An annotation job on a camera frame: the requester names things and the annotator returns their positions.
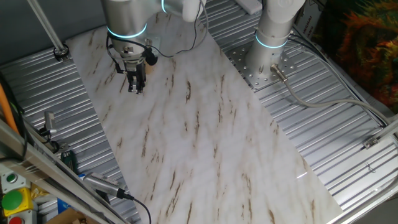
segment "gray cable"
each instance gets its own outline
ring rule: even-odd
[[[297,49],[297,48],[291,47],[291,46],[286,46],[286,47],[287,47],[287,48],[290,48],[290,49],[294,49],[294,50],[300,51],[300,52],[312,54],[312,55],[315,56],[317,59],[321,60],[324,64],[326,64],[329,68],[331,68],[331,69],[333,70],[333,72],[334,72],[335,75],[340,79],[340,81],[343,83],[343,85],[344,85],[347,89],[349,89],[348,86],[346,85],[346,83],[341,79],[341,77],[339,76],[339,74],[336,72],[336,70],[335,70],[328,62],[324,61],[322,58],[320,58],[319,56],[317,56],[316,54],[314,54],[314,53],[312,53],[312,52],[309,52],[309,51],[306,51],[306,50]],[[301,100],[300,98],[298,98],[297,95],[293,95],[293,96],[296,98],[297,101],[302,101],[302,102],[304,102],[303,100]],[[326,106],[329,106],[329,105],[332,105],[332,104],[335,104],[335,103],[354,103],[354,104],[358,104],[358,105],[361,105],[361,106],[363,106],[363,107],[369,109],[370,111],[372,111],[372,112],[373,112],[374,114],[376,114],[380,119],[382,119],[386,124],[391,124],[390,120],[389,120],[387,117],[385,117],[379,110],[375,109],[374,107],[372,107],[371,105],[369,105],[369,104],[367,104],[367,103],[364,103],[364,102],[359,101],[359,100],[349,100],[349,99],[343,99],[342,101],[340,100],[339,102],[336,102],[336,101],[339,101],[339,100],[330,101],[330,102],[332,102],[332,103],[331,103],[331,104],[328,104],[328,105],[326,105]]]
[[[359,100],[352,100],[352,99],[341,99],[341,100],[331,100],[331,101],[327,101],[324,103],[308,103],[306,101],[303,101],[302,99],[300,99],[295,92],[293,91],[292,87],[285,82],[284,83],[288,89],[288,91],[290,92],[290,94],[301,104],[303,104],[304,106],[307,107],[312,107],[312,108],[320,108],[320,107],[326,107],[326,106],[330,106],[330,105],[334,105],[336,103],[354,103],[360,106],[363,106],[365,108],[367,108],[368,110],[372,111],[373,113],[375,113],[378,117],[380,117],[386,124],[391,124],[391,122],[388,120],[388,118],[386,118],[380,111],[378,111],[377,109],[375,109],[373,106],[364,103],[362,101]]]

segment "corrugated metal sheet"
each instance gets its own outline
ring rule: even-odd
[[[227,55],[254,40],[260,14],[250,16],[229,0],[212,0],[206,8],[210,33]],[[357,98],[349,90],[354,88],[350,84],[345,87],[316,57],[294,49],[287,52],[297,68],[289,75],[289,83],[304,100],[316,103]],[[280,82],[270,83],[255,94],[343,210],[363,202],[397,177],[394,139],[378,149],[366,150],[362,145],[381,130],[373,115],[362,107],[345,103],[306,108],[298,105]]]
[[[248,15],[232,0],[212,0],[206,5],[210,34],[228,52],[254,40],[259,14]],[[289,76],[298,96],[313,103],[356,98],[317,58],[289,50],[297,73]],[[77,154],[80,172],[99,172],[123,181],[98,117],[86,94],[73,61],[59,63],[51,50],[0,67],[26,109],[34,126],[43,126],[43,111],[53,110],[58,134]],[[395,139],[377,149],[362,143],[381,130],[361,107],[338,104],[305,108],[295,103],[281,83],[270,83],[255,94],[271,113],[298,151],[311,165],[332,196],[346,210],[381,190],[397,171]],[[134,205],[112,198],[113,207],[124,217],[139,220]]]
[[[44,125],[44,111],[55,113],[57,134],[53,139],[67,142],[75,152],[79,173],[97,172],[124,182],[91,100],[73,61],[60,63],[52,50],[45,50],[0,67],[25,109],[26,118],[38,129]],[[132,201],[110,198],[111,205],[124,218],[137,221]],[[54,204],[41,206],[49,218]]]

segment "white marble tabletop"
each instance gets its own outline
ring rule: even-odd
[[[198,28],[198,40],[203,37]],[[161,50],[188,49],[193,24],[158,14]],[[326,223],[341,208],[216,42],[160,57],[127,92],[106,28],[67,41],[130,193],[153,223]],[[137,206],[143,223],[145,210]]]

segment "mounting plate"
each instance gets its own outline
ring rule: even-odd
[[[266,85],[269,85],[272,82],[278,80],[278,77],[274,74],[271,74],[271,72],[269,72],[268,74],[265,74],[265,72],[259,74],[259,71],[252,71],[247,68],[245,58],[251,46],[252,43],[244,44],[240,47],[228,51],[226,55],[228,58],[230,58],[231,63],[236,67],[238,72],[241,74],[243,79],[246,80],[249,86],[253,87],[256,90],[259,90]],[[284,72],[285,75],[289,75],[292,72],[295,72],[296,66],[293,61],[290,60],[289,56],[287,56],[285,51],[282,52],[281,57],[282,62],[279,65],[279,68],[282,70],[282,72]]]

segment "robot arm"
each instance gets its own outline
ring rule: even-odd
[[[129,80],[129,91],[141,93],[145,87],[145,63],[154,65],[157,58],[145,47],[151,43],[146,33],[147,20],[158,12],[181,16],[187,22],[194,22],[200,7],[200,0],[101,0],[108,37],[115,51],[121,56],[125,71],[115,59],[116,69],[125,73]]]
[[[246,55],[248,68],[260,78],[271,74],[271,65],[280,63],[283,46],[292,29],[294,18],[305,0],[267,0],[256,39]]]

